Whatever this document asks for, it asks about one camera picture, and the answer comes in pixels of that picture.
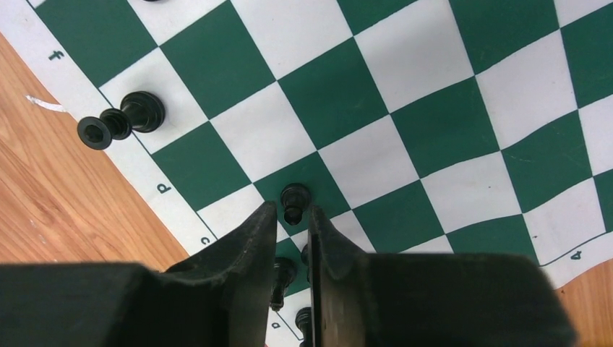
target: chess piece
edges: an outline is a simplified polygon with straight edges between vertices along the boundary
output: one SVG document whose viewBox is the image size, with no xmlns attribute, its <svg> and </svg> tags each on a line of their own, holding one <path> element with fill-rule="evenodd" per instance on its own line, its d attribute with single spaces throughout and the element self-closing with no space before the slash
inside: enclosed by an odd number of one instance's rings
<svg viewBox="0 0 613 347">
<path fill-rule="evenodd" d="M 292 183 L 281 192 L 281 205 L 285 210 L 283 219 L 290 226 L 295 226 L 302 220 L 302 213 L 311 204 L 311 192 L 300 183 Z"/>
<path fill-rule="evenodd" d="M 313 319 L 311 307 L 304 307 L 296 314 L 296 327 L 302 332 L 304 339 L 300 347 L 313 347 Z"/>
<path fill-rule="evenodd" d="M 79 121 L 79 138 L 89 148 L 103 150 L 112 140 L 123 140 L 132 131 L 152 132 L 164 122 L 166 110 L 155 95 L 133 92 L 121 101 L 121 109 L 109 108 L 100 118 L 85 117 Z"/>
<path fill-rule="evenodd" d="M 278 312 L 283 308 L 283 297 L 287 288 L 296 279 L 298 269 L 291 260 L 282 257 L 275 258 L 275 283 L 270 297 L 270 308 Z"/>
<path fill-rule="evenodd" d="M 302 261 L 302 264 L 305 264 L 306 267 L 309 267 L 309 245 L 305 244 L 304 247 L 302 247 L 302 252 L 300 252 L 300 260 Z M 311 272 L 307 271 L 306 272 L 306 281 L 311 283 Z"/>
</svg>

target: black chess piece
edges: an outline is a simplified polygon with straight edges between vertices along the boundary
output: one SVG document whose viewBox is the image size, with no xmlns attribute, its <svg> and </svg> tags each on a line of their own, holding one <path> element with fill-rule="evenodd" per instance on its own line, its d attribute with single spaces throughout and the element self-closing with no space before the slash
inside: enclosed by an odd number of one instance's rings
<svg viewBox="0 0 613 347">
<path fill-rule="evenodd" d="M 313 347 L 313 319 L 311 307 L 304 307 L 296 314 L 296 327 L 302 332 L 300 347 Z"/>
<path fill-rule="evenodd" d="M 311 192 L 300 183 L 292 183 L 281 192 L 281 205 L 285 210 L 283 219 L 290 226 L 295 226 L 302 220 L 302 213 L 311 204 Z"/>
<path fill-rule="evenodd" d="M 305 244 L 304 247 L 302 247 L 302 252 L 300 252 L 300 260 L 302 261 L 302 264 L 305 264 L 306 267 L 309 267 L 309 245 Z M 306 272 L 306 281 L 311 283 L 311 272 L 307 271 Z"/>
<path fill-rule="evenodd" d="M 270 308 L 278 312 L 283 308 L 283 297 L 287 288 L 296 279 L 298 268 L 291 260 L 283 257 L 275 258 L 275 283 L 270 297 Z"/>
<path fill-rule="evenodd" d="M 103 150 L 113 140 L 123 140 L 132 130 L 152 132 L 162 125 L 166 110 L 158 97 L 149 92 L 133 92 L 121 101 L 121 110 L 109 108 L 100 118 L 85 117 L 79 121 L 79 138 L 89 148 Z"/>
</svg>

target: wooden table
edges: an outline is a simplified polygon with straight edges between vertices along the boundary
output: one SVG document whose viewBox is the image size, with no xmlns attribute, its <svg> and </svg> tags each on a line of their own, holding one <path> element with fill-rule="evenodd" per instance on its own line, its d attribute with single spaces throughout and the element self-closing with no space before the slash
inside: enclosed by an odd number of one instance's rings
<svg viewBox="0 0 613 347">
<path fill-rule="evenodd" d="M 124 260 L 164 270 L 187 254 L 0 36 L 0 262 Z M 613 346 L 613 260 L 559 289 L 582 346 Z"/>
</svg>

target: green square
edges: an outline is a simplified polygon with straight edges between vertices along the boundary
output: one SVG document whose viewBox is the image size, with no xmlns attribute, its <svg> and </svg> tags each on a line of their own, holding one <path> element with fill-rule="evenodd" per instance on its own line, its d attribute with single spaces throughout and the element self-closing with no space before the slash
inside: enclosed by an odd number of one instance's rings
<svg viewBox="0 0 613 347">
<path fill-rule="evenodd" d="M 579 107 L 613 94 L 613 4 L 562 28 Z"/>
<path fill-rule="evenodd" d="M 475 74 L 558 29 L 553 0 L 450 0 Z"/>
<path fill-rule="evenodd" d="M 229 1 L 161 48 L 209 119 L 275 81 Z"/>
<path fill-rule="evenodd" d="M 613 170 L 594 176 L 606 232 L 613 231 Z"/>
<path fill-rule="evenodd" d="M 454 253 L 521 254 L 539 263 L 522 215 L 466 226 L 447 234 L 447 239 Z"/>
<path fill-rule="evenodd" d="M 354 35 L 417 0 L 338 0 L 345 19 Z"/>
<path fill-rule="evenodd" d="M 474 77 L 392 113 L 420 177 L 499 150 Z"/>
<path fill-rule="evenodd" d="M 353 38 L 285 76 L 279 84 L 317 148 L 387 114 Z"/>
<path fill-rule="evenodd" d="M 309 282 L 307 282 L 307 273 L 309 272 L 309 268 L 302 264 L 300 251 L 301 249 L 299 250 L 291 239 L 285 239 L 277 243 L 276 256 L 288 258 L 289 260 L 293 261 L 298 268 L 296 279 L 289 285 L 285 296 L 290 296 L 291 294 L 298 293 L 299 291 L 303 291 L 304 289 L 310 287 Z"/>
<path fill-rule="evenodd" d="M 319 153 L 312 153 L 254 183 L 264 200 L 278 203 L 279 221 L 290 236 L 306 230 L 310 216 L 310 212 L 306 211 L 302 216 L 302 221 L 296 226 L 290 226 L 283 220 L 283 208 L 280 203 L 281 191 L 291 183 L 304 184 L 311 192 L 311 204 L 323 208 L 328 218 L 349 211 L 349 204 L 345 201 L 345 197 L 334 182 Z"/>
<path fill-rule="evenodd" d="M 125 0 L 45 1 L 36 13 L 96 87 L 157 47 Z"/>
<path fill-rule="evenodd" d="M 251 183 L 210 122 L 152 156 L 196 211 Z"/>
<path fill-rule="evenodd" d="M 377 252 L 397 253 L 444 234 L 421 181 L 353 210 Z"/>
<path fill-rule="evenodd" d="M 592 175 L 577 111 L 536 130 L 502 155 L 524 213 Z"/>
</svg>

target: vinyl chess mat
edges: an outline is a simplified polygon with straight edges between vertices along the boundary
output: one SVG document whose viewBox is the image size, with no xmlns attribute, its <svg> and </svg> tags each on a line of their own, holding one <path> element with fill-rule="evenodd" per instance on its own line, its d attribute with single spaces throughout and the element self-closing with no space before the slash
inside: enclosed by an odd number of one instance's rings
<svg viewBox="0 0 613 347">
<path fill-rule="evenodd" d="M 613 257 L 611 0 L 10 0 L 0 30 L 193 254 L 285 185 L 368 252 L 522 254 L 559 287 Z M 300 264 L 267 344 L 297 346 Z"/>
</svg>

